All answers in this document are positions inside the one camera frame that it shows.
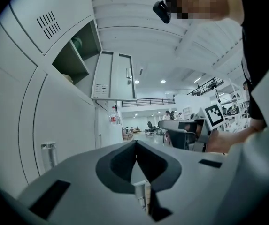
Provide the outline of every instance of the floor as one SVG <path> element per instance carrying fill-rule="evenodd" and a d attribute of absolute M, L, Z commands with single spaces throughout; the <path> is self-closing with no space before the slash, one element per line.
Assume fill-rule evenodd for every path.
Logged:
<path fill-rule="evenodd" d="M 140 133 L 134 133 L 133 134 L 133 138 L 134 140 L 141 140 L 143 142 L 150 142 L 150 143 L 155 143 L 158 145 L 168 145 L 168 144 L 164 144 L 163 143 L 163 136 L 159 136 L 157 134 L 146 134 L 144 132 L 140 132 Z"/>

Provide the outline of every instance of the black slot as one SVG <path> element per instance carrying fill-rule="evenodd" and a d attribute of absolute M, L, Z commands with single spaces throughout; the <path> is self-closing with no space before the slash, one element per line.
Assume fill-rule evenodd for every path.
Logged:
<path fill-rule="evenodd" d="M 38 19 L 36 19 L 36 20 L 37 20 L 37 22 L 39 23 L 40 27 L 42 28 L 42 26 L 41 26 L 41 24 L 40 24 L 39 20 L 38 20 Z"/>
<path fill-rule="evenodd" d="M 51 27 L 49 26 L 49 29 L 51 30 L 51 32 L 53 33 L 53 30 L 51 29 Z M 55 36 L 55 34 L 53 33 L 53 36 Z"/>
<path fill-rule="evenodd" d="M 45 20 L 46 24 L 48 25 L 48 22 L 46 21 L 45 15 L 42 15 L 42 16 L 44 17 L 44 20 Z"/>
<path fill-rule="evenodd" d="M 44 23 L 44 21 L 41 19 L 41 17 L 39 17 L 40 18 L 40 20 L 41 20 L 41 22 L 42 22 L 42 24 L 45 26 L 45 23 Z"/>
<path fill-rule="evenodd" d="M 57 26 L 58 26 L 59 30 L 61 30 L 57 22 L 56 22 L 56 24 L 57 24 Z"/>
<path fill-rule="evenodd" d="M 50 19 L 49 19 L 49 17 L 48 17 L 48 14 L 46 13 L 46 17 L 47 17 L 47 19 L 49 20 L 49 23 L 51 23 L 51 21 L 50 21 Z"/>
<path fill-rule="evenodd" d="M 44 31 L 45 35 L 47 36 L 47 38 L 50 40 L 49 36 L 47 35 L 46 31 Z"/>
<path fill-rule="evenodd" d="M 52 18 L 52 16 L 51 16 L 51 14 L 49 13 L 49 16 L 50 16 L 50 18 L 51 18 L 51 20 L 52 20 L 52 22 L 53 22 L 53 18 Z"/>
<path fill-rule="evenodd" d="M 49 32 L 48 28 L 46 28 L 46 30 L 48 31 L 48 33 L 50 34 L 50 37 L 52 37 L 51 33 Z"/>
<path fill-rule="evenodd" d="M 30 211 L 37 216 L 47 219 L 69 188 L 70 183 L 57 180 L 31 207 Z"/>
<path fill-rule="evenodd" d="M 56 33 L 56 30 L 55 30 L 55 28 L 53 27 L 53 24 L 51 24 L 51 26 L 52 26 L 52 28 L 54 29 L 54 32 Z"/>
<path fill-rule="evenodd" d="M 56 20 L 52 11 L 51 11 L 51 14 L 53 15 L 54 20 Z"/>
<path fill-rule="evenodd" d="M 55 28 L 57 29 L 57 31 L 59 32 L 59 30 L 58 30 L 58 28 L 56 27 L 56 24 L 54 23 L 54 26 L 55 26 Z"/>
<path fill-rule="evenodd" d="M 210 167 L 215 167 L 215 168 L 220 168 L 222 166 L 222 163 L 210 161 L 206 159 L 200 160 L 199 163 L 210 166 Z"/>

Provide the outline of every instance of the locker vent slot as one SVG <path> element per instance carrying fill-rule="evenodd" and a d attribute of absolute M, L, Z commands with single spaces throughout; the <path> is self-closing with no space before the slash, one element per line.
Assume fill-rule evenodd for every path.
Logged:
<path fill-rule="evenodd" d="M 96 84 L 95 94 L 107 94 L 107 93 L 108 93 L 108 85 Z"/>
<path fill-rule="evenodd" d="M 36 21 L 38 22 L 44 34 L 49 40 L 55 37 L 55 35 L 60 31 L 60 27 L 55 20 L 55 16 L 52 11 L 43 14 L 42 16 L 37 18 Z"/>

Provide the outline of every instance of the ceiling light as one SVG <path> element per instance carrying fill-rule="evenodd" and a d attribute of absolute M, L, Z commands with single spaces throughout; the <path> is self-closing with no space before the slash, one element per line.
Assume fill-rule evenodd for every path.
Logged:
<path fill-rule="evenodd" d="M 199 79 L 201 79 L 201 78 L 198 78 L 196 81 L 194 81 L 194 83 L 197 82 Z"/>

